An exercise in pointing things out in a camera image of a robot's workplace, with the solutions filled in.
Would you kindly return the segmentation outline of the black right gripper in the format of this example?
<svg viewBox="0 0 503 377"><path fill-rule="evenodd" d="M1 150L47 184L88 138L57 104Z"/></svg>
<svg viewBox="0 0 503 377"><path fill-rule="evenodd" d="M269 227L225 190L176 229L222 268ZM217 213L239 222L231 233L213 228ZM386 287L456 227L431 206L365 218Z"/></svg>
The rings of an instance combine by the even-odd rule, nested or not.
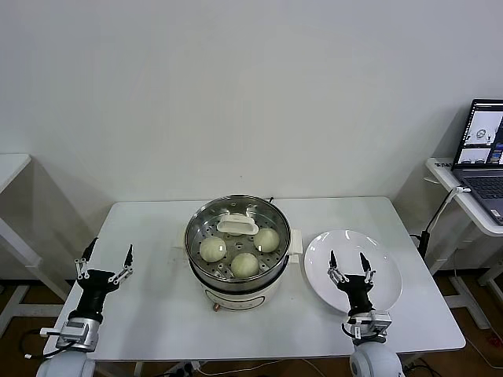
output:
<svg viewBox="0 0 503 377"><path fill-rule="evenodd" d="M374 310L368 293L373 289L373 276L376 271L372 269L369 260L363 253L360 253L360 260L365 277L360 275L346 276L338 268L334 251L330 252L328 275L334 284L338 284L338 289L347 295L350 303L349 315L369 313Z"/></svg>

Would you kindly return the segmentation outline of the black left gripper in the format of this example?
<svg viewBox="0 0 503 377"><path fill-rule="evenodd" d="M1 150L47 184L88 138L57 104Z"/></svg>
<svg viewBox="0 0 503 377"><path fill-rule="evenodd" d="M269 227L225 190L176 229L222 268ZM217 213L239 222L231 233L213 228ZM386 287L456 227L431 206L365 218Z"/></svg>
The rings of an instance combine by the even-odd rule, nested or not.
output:
<svg viewBox="0 0 503 377"><path fill-rule="evenodd" d="M129 246L123 268L118 273L107 272L87 267L98 238L95 237L85 248L82 256L76 258L75 269L77 283L83 289L83 293L76 309L70 312L69 318L85 318L90 320L103 320L102 310L108 293L116 291L118 284L127 279L134 271L133 268L133 245Z"/></svg>

